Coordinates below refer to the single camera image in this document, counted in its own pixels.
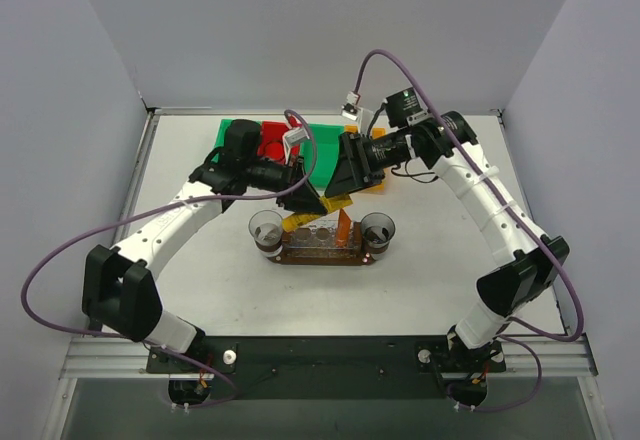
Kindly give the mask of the clear rack with brown ends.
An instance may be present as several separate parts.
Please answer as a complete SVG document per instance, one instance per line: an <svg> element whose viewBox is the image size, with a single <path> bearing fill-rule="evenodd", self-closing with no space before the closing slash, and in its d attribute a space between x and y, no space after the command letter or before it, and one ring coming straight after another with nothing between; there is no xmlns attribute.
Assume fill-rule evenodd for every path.
<svg viewBox="0 0 640 440"><path fill-rule="evenodd" d="M362 240L351 223L344 245L337 243L338 221L318 219L292 232L284 232L282 242L299 258L351 258L362 251Z"/></svg>

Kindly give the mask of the clear plastic cup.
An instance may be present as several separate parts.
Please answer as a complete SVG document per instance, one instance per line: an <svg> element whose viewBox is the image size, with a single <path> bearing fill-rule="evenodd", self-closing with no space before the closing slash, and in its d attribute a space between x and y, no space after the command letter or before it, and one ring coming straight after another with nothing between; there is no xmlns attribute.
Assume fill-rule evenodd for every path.
<svg viewBox="0 0 640 440"><path fill-rule="evenodd" d="M282 221L282 216L273 210L259 211L249 220L249 233L260 253L268 259L276 259L283 250Z"/></svg>

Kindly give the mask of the dark tinted cup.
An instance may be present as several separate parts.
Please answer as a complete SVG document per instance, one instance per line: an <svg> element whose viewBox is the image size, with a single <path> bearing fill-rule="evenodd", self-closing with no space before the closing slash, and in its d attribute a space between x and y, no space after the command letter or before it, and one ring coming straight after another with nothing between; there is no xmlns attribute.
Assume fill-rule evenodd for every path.
<svg viewBox="0 0 640 440"><path fill-rule="evenodd" d="M372 212L362 218L360 229L366 255L373 261L380 260L396 233L394 221L385 213Z"/></svg>

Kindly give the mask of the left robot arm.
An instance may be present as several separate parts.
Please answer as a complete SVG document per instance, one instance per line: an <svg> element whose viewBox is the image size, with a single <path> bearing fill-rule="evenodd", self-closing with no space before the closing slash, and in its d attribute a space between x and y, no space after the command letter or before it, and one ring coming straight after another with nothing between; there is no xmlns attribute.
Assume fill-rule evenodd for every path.
<svg viewBox="0 0 640 440"><path fill-rule="evenodd" d="M83 313L134 342L170 349L170 360L183 371L199 368L204 331L165 310L156 288L172 257L249 188L275 194L277 205L293 213L326 211L303 160L280 164L260 155L261 143L259 123L232 121L222 145L189 175L168 211L112 247L94 247L85 262Z"/></svg>

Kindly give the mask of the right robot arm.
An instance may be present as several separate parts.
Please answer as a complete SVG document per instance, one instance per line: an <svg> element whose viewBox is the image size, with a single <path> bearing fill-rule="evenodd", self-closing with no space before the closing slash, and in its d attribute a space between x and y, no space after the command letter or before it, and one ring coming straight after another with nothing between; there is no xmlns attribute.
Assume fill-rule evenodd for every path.
<svg viewBox="0 0 640 440"><path fill-rule="evenodd" d="M475 354L553 283L569 246L562 237L550 238L518 205L460 113L449 111L436 120L408 88L385 99L383 108L393 130L373 139L367 131L377 116L361 108L359 100L359 94L350 92L342 106L342 116L356 122L359 130L340 135L338 160L325 195L333 198L376 186L385 169L413 159L420 159L451 189L497 264L477 281L478 301L448 333L454 354Z"/></svg>

